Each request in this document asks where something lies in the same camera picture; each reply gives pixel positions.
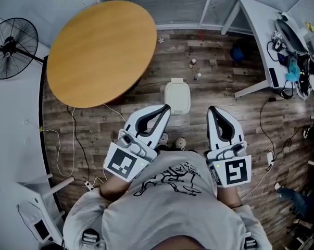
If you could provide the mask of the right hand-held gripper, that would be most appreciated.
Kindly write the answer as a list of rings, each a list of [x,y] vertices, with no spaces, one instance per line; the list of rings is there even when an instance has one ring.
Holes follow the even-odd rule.
[[[240,122],[228,111],[210,106],[207,111],[210,149],[207,165],[218,187],[229,188],[251,181],[252,156]]]

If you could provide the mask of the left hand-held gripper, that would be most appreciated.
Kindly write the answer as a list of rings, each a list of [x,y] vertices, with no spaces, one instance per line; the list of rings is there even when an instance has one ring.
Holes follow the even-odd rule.
[[[169,105],[154,105],[131,114],[116,142],[110,144],[104,169],[125,182],[132,181],[157,157],[155,148],[171,115]],[[149,121],[158,116],[147,132]]]

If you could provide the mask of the white plastic lidded bin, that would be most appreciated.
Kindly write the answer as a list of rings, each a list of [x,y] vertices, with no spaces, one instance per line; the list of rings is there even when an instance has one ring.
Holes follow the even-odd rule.
[[[186,115],[191,108],[190,88],[183,78],[172,78],[165,86],[165,104],[172,115]]]

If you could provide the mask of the person's left forearm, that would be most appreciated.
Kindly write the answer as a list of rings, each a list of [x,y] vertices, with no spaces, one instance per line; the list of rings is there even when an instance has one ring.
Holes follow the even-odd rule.
[[[131,183],[132,181],[126,182],[125,180],[113,175],[100,186],[100,195],[110,202],[117,201],[126,193]]]

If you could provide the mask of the person's right forearm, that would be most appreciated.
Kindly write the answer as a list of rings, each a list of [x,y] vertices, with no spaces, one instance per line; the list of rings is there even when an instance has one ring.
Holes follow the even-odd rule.
[[[235,186],[217,187],[217,199],[231,209],[243,205]]]

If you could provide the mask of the person's left shoe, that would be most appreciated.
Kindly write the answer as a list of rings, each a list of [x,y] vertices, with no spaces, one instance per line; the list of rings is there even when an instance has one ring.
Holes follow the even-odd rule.
[[[160,151],[167,151],[169,149],[168,147],[168,135],[167,133],[163,133],[162,137],[160,138],[157,148]]]

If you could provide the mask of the person's shoe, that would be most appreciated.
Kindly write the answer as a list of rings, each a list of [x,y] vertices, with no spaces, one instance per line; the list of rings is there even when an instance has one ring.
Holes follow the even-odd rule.
[[[168,135],[167,133],[163,133],[162,137],[160,138],[157,148],[160,151],[167,151],[169,149],[168,147]]]
[[[184,151],[186,148],[186,140],[183,137],[178,137],[174,144],[173,144],[173,150],[174,151]]]

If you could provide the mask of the person's right shoe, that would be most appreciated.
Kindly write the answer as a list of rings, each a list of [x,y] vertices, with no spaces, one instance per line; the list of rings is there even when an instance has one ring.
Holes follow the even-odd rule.
[[[183,137],[178,137],[174,144],[173,144],[173,150],[174,151],[184,151],[186,148],[186,140]]]

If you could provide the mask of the black mesh wastebasket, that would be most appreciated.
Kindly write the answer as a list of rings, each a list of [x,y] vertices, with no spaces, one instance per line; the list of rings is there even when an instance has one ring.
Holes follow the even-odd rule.
[[[251,46],[250,41],[245,39],[238,39],[232,46],[230,50],[231,58],[240,63],[244,61],[246,58],[249,58],[253,53],[253,48]]]

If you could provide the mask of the round wooden table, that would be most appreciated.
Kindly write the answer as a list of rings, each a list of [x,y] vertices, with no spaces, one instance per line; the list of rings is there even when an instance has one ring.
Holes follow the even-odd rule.
[[[90,6],[70,19],[53,41],[48,85],[71,107],[110,102],[141,78],[156,41],[155,22],[143,7],[127,1]]]

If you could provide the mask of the teal cloth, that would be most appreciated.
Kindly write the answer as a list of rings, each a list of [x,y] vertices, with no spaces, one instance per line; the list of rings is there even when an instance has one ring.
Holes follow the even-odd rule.
[[[300,78],[300,68],[296,62],[290,62],[288,65],[288,74],[285,76],[290,82],[297,82]]]

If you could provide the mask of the person's white printed shirt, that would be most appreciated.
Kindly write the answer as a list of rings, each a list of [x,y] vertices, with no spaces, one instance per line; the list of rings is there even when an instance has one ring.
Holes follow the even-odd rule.
[[[266,233],[247,205],[229,208],[217,199],[205,159],[192,151],[162,151],[110,202],[98,191],[83,194],[63,228],[68,250],[147,250],[155,247],[244,250],[246,237],[257,250],[272,250]],[[82,243],[92,228],[99,243]]]

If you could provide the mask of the spare gripper device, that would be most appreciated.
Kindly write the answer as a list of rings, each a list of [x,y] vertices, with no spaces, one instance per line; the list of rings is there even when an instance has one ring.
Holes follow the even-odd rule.
[[[280,52],[284,48],[282,36],[278,31],[274,31],[272,33],[271,41],[273,44],[273,49],[276,52]]]

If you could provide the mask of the white desk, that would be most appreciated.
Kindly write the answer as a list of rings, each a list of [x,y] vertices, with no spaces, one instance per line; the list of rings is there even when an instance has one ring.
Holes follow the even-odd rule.
[[[302,100],[306,100],[308,95],[301,94],[299,87],[286,82],[285,76],[288,73],[287,67],[282,66],[277,61],[273,61],[269,56],[269,50],[271,50],[271,47],[268,45],[268,42],[270,41],[272,33],[275,31],[277,25],[279,15],[278,10],[255,0],[237,0],[221,30],[222,35],[226,34],[240,11],[243,11],[255,37],[266,79],[243,90],[235,92],[234,96],[242,97],[270,87],[276,91],[282,89],[282,87],[286,87],[287,89],[295,89],[298,96]]]
[[[22,195],[17,210],[37,241],[41,244],[52,241],[61,245],[66,213],[59,205],[56,193],[72,183],[74,177],[51,187],[49,181],[52,177],[50,173],[30,182],[16,183],[18,193]]]

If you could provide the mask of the black standing fan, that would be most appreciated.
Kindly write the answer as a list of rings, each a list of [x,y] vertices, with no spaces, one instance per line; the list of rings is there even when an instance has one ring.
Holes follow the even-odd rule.
[[[0,80],[12,78],[34,60],[43,64],[36,56],[39,36],[34,24],[24,18],[10,18],[0,23]]]

